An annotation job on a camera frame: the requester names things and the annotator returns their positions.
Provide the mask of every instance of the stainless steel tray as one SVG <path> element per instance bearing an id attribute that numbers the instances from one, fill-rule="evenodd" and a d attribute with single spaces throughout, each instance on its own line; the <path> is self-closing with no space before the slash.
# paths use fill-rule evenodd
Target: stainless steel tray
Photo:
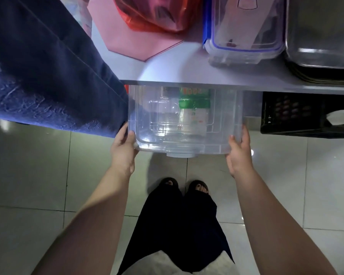
<path id="1" fill-rule="evenodd" d="M 344 0 L 287 0 L 285 45 L 298 65 L 344 69 Z"/>

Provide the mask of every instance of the black plastic crate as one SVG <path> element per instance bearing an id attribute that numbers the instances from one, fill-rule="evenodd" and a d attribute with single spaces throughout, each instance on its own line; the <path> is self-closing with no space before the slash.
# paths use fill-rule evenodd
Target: black plastic crate
<path id="1" fill-rule="evenodd" d="M 344 138 L 344 125 L 331 125 L 326 115 L 344 110 L 344 95 L 264 92 L 262 134 Z"/>

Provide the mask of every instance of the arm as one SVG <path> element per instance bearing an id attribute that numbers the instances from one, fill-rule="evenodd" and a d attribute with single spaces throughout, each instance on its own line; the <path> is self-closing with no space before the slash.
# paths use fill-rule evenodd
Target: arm
<path id="1" fill-rule="evenodd" d="M 239 204 L 261 275 L 336 275 L 324 254 L 275 198 L 252 165 L 248 130 L 242 143 L 230 137 L 226 156 L 236 180 Z"/>
<path id="2" fill-rule="evenodd" d="M 116 254 L 137 151 L 125 124 L 111 146 L 112 164 L 76 217 L 32 274 L 110 274 Z"/>

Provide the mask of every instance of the forearm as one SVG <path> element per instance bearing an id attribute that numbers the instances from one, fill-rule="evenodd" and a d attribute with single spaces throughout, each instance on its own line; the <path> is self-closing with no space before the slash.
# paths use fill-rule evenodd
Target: forearm
<path id="1" fill-rule="evenodd" d="M 253 168 L 237 172 L 235 180 L 248 238 L 261 275 L 336 274 Z"/>
<path id="2" fill-rule="evenodd" d="M 128 180 L 110 168 L 33 274 L 109 274 L 124 218 Z"/>

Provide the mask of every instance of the hand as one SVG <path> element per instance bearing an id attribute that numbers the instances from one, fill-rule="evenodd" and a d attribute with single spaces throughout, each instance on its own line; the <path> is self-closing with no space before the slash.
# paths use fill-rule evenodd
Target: hand
<path id="1" fill-rule="evenodd" d="M 130 177 L 135 170 L 135 156 L 139 151 L 134 149 L 135 133 L 129 130 L 125 135 L 127 127 L 128 123 L 121 127 L 111 146 L 111 168 Z"/>
<path id="2" fill-rule="evenodd" d="M 229 136 L 228 142 L 231 146 L 231 152 L 226 154 L 226 160 L 230 174 L 234 177 L 237 172 L 252 170 L 250 135 L 247 127 L 243 125 L 241 143 L 237 143 L 233 135 Z"/>

